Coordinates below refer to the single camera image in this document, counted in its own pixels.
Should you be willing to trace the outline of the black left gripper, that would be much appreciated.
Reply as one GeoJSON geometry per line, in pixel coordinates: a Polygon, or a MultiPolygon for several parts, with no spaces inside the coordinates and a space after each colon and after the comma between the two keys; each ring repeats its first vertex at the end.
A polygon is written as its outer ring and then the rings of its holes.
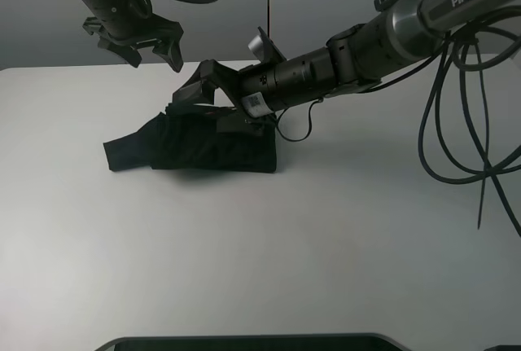
{"type": "Polygon", "coordinates": [[[99,49],[116,55],[133,68],[142,62],[138,45],[145,44],[153,46],[152,52],[174,72],[182,70],[184,61],[180,41],[183,29],[178,22],[156,14],[143,19],[130,13],[109,11],[103,16],[88,17],[83,29],[89,35],[99,37],[99,49]]]}

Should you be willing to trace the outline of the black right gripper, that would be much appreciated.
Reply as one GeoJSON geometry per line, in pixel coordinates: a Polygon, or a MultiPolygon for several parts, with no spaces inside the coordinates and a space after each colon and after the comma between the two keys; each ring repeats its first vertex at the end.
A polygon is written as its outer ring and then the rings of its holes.
{"type": "MultiPolygon", "coordinates": [[[[172,105],[213,105],[215,90],[220,89],[239,112],[250,119],[261,119],[285,109],[282,81],[277,74],[284,63],[284,59],[269,59],[237,71],[214,59],[205,60],[197,68],[197,80],[188,81],[173,93],[172,105]]],[[[224,136],[259,138],[264,132],[263,125],[240,116],[224,116],[216,123],[216,133],[224,136]]]]}

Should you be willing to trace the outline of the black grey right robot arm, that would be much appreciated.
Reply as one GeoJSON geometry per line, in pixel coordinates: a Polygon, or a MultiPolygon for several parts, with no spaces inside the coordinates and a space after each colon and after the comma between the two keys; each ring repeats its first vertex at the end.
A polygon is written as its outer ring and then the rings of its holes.
{"type": "Polygon", "coordinates": [[[248,122],[323,97],[374,90],[391,73],[431,58],[445,34],[482,20],[513,0],[375,0],[378,15],[331,37],[326,46],[286,59],[260,31],[249,47],[260,60],[239,71],[205,60],[172,105],[214,102],[221,89],[248,122]]]}

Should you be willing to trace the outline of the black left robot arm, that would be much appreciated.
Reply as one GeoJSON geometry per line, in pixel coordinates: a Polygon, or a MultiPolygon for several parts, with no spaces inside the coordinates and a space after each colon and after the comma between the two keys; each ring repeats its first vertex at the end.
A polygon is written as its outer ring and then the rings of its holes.
{"type": "Polygon", "coordinates": [[[84,21],[83,29],[99,36],[98,48],[136,68],[142,62],[139,51],[150,47],[174,72],[181,71],[182,26],[154,14],[151,0],[82,1],[93,14],[84,21]]]}

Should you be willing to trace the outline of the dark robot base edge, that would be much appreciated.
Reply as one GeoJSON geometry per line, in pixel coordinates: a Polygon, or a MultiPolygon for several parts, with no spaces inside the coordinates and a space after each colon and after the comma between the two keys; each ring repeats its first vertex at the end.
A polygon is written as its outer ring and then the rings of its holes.
{"type": "Polygon", "coordinates": [[[256,336],[131,336],[99,350],[406,350],[375,333],[256,336]]]}

